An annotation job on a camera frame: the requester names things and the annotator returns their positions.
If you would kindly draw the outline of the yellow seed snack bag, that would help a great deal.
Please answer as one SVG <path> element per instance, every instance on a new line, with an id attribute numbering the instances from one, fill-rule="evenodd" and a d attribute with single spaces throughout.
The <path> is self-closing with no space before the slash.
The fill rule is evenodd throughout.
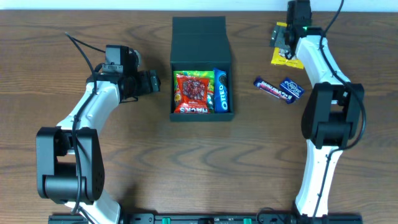
<path id="1" fill-rule="evenodd" d="M 303 63 L 297 58 L 293 57 L 288 60 L 285 53 L 289 51 L 288 46 L 284 46 L 283 34 L 287 24 L 284 22 L 277 22 L 274 30 L 272 31 L 270 46 L 274 48 L 271 64 L 273 65 L 286 65 L 288 67 L 304 69 Z"/>

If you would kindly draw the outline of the red Hacks candy bag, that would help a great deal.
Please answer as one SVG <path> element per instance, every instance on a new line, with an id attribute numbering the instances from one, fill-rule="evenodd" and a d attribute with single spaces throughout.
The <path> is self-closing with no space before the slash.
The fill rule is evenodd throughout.
<path id="1" fill-rule="evenodd" d="M 208 78 L 177 75 L 180 103 L 174 113 L 209 113 L 207 105 Z"/>

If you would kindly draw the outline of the dark green box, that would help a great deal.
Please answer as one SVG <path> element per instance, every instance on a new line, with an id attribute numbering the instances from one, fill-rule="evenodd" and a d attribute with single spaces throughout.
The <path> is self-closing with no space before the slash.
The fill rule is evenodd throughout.
<path id="1" fill-rule="evenodd" d="M 226 72 L 228 112 L 208 114 L 175 113 L 175 103 L 170 101 L 171 121 L 232 121 L 234 118 L 233 63 L 231 46 L 226 33 L 226 18 L 173 17 L 170 69 L 203 70 L 213 68 Z"/>

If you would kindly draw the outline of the green Haribo worms bag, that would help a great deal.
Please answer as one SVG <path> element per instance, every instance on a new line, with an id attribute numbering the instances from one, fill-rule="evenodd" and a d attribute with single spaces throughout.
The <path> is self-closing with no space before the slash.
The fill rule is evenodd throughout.
<path id="1" fill-rule="evenodd" d="M 209 113 L 214 113 L 214 79 L 215 74 L 213 71 L 192 71 L 192 70 L 180 70 L 174 71 L 174 103 L 175 108 L 180 103 L 180 91 L 177 84 L 177 75 L 187 75 L 192 77 L 208 78 L 208 97 L 207 105 Z"/>

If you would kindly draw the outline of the blue Oreo cookie pack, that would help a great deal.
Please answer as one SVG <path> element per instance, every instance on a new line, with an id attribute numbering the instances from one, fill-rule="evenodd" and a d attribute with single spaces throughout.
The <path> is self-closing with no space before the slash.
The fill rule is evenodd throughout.
<path id="1" fill-rule="evenodd" d="M 225 71 L 213 69 L 215 74 L 215 112 L 228 112 L 228 78 Z"/>

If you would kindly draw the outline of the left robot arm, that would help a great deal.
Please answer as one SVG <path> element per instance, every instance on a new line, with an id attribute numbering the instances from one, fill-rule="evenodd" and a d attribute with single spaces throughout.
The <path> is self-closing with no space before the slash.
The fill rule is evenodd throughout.
<path id="1" fill-rule="evenodd" d="M 127 223 L 117 201 L 104 189 L 104 165 L 99 135 L 124 100 L 157 92 L 154 70 L 139 71 L 138 51 L 107 45 L 105 60 L 86 80 L 86 90 L 70 114 L 36 135 L 37 191 L 40 197 L 63 204 L 76 221 Z"/>

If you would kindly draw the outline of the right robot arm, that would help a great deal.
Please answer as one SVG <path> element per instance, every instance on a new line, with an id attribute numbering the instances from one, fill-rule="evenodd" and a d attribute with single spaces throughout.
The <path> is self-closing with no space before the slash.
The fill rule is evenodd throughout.
<path id="1" fill-rule="evenodd" d="M 313 26 L 310 1 L 287 5 L 287 25 L 275 26 L 270 45 L 286 59 L 303 64 L 312 92 L 301 121 L 307 143 L 303 181 L 286 223 L 349 223 L 358 215 L 330 215 L 328 196 L 338 159 L 361 140 L 366 129 L 362 84 L 351 83 L 328 47 L 328 29 Z"/>

